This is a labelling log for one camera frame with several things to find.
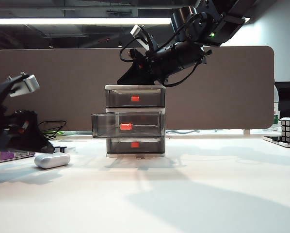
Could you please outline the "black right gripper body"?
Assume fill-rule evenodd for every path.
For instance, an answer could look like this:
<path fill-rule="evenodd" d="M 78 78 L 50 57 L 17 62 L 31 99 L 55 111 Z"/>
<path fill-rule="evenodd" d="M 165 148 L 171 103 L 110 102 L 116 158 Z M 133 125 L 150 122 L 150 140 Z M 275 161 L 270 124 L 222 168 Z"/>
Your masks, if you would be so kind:
<path fill-rule="evenodd" d="M 163 78 L 154 74 L 151 63 L 146 56 L 137 49 L 130 49 L 129 56 L 133 60 L 129 69 L 129 84 L 154 84 L 155 81 L 163 84 Z"/>

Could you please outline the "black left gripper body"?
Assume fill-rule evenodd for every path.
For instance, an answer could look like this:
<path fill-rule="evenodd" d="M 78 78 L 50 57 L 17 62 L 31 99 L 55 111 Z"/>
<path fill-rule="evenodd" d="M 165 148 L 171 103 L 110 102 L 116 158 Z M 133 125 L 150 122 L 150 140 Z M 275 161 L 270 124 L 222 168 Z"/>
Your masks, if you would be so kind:
<path fill-rule="evenodd" d="M 0 151 L 35 151 L 36 112 L 19 110 L 9 116 L 0 113 Z"/>

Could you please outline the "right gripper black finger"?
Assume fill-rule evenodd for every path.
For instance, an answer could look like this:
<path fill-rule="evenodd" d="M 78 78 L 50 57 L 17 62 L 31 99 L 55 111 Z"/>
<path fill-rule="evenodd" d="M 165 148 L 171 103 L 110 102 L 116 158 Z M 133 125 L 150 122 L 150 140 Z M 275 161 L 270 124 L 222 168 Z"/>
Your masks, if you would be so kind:
<path fill-rule="evenodd" d="M 124 75 L 117 80 L 118 85 L 154 85 L 158 79 L 157 74 L 152 73 L 149 65 L 133 62 Z"/>

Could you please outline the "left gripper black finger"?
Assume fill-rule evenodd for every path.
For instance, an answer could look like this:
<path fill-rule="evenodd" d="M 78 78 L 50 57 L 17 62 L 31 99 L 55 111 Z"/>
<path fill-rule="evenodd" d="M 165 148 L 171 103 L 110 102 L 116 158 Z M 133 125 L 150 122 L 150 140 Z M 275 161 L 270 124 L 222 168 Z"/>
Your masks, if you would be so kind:
<path fill-rule="evenodd" d="M 53 153 L 54 146 L 38 128 L 37 113 L 13 113 L 7 117 L 8 150 Z"/>

